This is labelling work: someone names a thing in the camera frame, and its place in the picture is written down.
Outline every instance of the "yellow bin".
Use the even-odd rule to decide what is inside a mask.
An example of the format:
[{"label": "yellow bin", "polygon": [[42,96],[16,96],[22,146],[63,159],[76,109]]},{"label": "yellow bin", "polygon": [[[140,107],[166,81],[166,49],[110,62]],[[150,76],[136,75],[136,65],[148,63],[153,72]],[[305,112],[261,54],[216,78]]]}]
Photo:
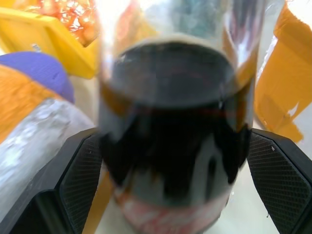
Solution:
[{"label": "yellow bin", "polygon": [[58,19],[12,9],[15,1],[0,0],[0,48],[4,52],[41,51],[59,60],[71,75],[88,79],[95,75],[98,39],[83,47]]}]

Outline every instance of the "purple object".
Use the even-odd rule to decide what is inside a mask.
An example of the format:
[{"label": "purple object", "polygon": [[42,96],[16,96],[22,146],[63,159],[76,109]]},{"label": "purple object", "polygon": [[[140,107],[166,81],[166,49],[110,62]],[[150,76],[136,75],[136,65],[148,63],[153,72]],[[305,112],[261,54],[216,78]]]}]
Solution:
[{"label": "purple object", "polygon": [[0,56],[0,64],[19,70],[64,99],[75,102],[74,88],[60,62],[37,52],[16,52]]}]

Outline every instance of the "dark brown liquid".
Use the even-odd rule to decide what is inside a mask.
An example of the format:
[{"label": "dark brown liquid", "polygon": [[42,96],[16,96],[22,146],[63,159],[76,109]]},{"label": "dark brown liquid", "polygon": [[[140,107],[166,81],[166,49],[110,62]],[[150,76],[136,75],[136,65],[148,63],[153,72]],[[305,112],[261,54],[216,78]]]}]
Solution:
[{"label": "dark brown liquid", "polygon": [[235,91],[227,59],[200,45],[146,44],[122,54],[102,84],[99,118],[116,186],[164,207],[228,192],[248,154],[253,83]]}]

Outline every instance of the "cola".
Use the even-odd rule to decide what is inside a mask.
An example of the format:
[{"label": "cola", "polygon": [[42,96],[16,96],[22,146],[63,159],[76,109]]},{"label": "cola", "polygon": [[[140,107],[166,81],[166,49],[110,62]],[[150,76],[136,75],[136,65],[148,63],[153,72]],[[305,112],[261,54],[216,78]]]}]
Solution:
[{"label": "cola", "polygon": [[249,149],[254,77],[185,39],[148,40],[103,77],[100,150],[137,233],[195,234],[226,206]]}]

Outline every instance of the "bottle label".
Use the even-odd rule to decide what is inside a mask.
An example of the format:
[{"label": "bottle label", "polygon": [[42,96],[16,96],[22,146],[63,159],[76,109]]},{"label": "bottle label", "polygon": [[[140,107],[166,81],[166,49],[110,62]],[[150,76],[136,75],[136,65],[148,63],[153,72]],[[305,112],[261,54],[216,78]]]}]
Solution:
[{"label": "bottle label", "polygon": [[196,234],[217,220],[227,204],[229,193],[205,205],[183,208],[158,208],[131,196],[117,198],[128,221],[144,234]]}]

